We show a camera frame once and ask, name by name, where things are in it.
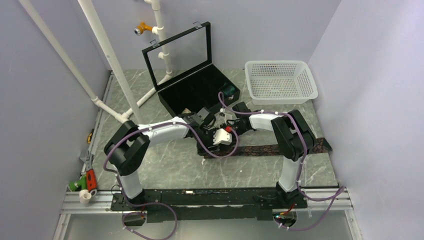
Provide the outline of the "navy orange paisley tie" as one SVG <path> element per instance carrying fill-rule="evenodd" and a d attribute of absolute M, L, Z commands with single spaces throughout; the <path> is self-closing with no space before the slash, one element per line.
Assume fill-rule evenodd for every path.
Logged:
<path fill-rule="evenodd" d="M 321 154 L 330 153 L 333 148 L 324 137 L 316 138 L 316 145 L 312 147 L 308 154 Z M 214 151 L 210 150 L 214 155 L 226 156 L 229 155 L 234 149 L 233 145 L 221 145 Z M 279 149 L 278 144 L 267 145 L 248 145 L 238 146 L 231 157 L 263 157 L 263 156 L 283 156 L 284 153 Z"/>

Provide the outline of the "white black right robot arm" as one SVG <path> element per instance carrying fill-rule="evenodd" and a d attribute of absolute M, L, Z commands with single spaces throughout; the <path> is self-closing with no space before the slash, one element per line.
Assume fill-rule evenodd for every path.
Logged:
<path fill-rule="evenodd" d="M 276 150 L 284 157 L 281 175 L 276 183 L 276 203 L 289 207 L 297 197 L 303 197 L 300 176 L 306 156 L 317 145 L 316 137 L 298 110 L 252 112 L 240 102 L 230 109 L 237 117 L 223 125 L 221 131 L 237 139 L 253 130 L 267 130 L 274 133 Z"/>

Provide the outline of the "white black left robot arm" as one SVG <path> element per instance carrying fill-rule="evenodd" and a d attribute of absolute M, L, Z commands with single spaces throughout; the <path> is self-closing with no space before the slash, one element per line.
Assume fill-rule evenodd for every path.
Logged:
<path fill-rule="evenodd" d="M 123 123 L 105 145 L 104 153 L 124 190 L 124 204 L 131 210 L 137 210 L 145 202 L 145 191 L 137 171 L 148 148 L 199 136 L 198 145 L 213 152 L 217 149 L 217 145 L 213 144 L 215 122 L 214 114 L 202 108 L 199 112 L 183 113 L 153 124 L 135 124 L 131 120 Z"/>

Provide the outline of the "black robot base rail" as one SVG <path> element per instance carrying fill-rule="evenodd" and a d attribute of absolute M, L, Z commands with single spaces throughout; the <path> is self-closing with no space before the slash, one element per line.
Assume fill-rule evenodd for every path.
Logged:
<path fill-rule="evenodd" d="M 306 209 L 300 193 L 283 193 L 275 187 L 145 189 L 127 203 L 114 193 L 113 212 L 144 212 L 148 223 L 187 220 L 256 219 L 268 221 L 278 211 Z"/>

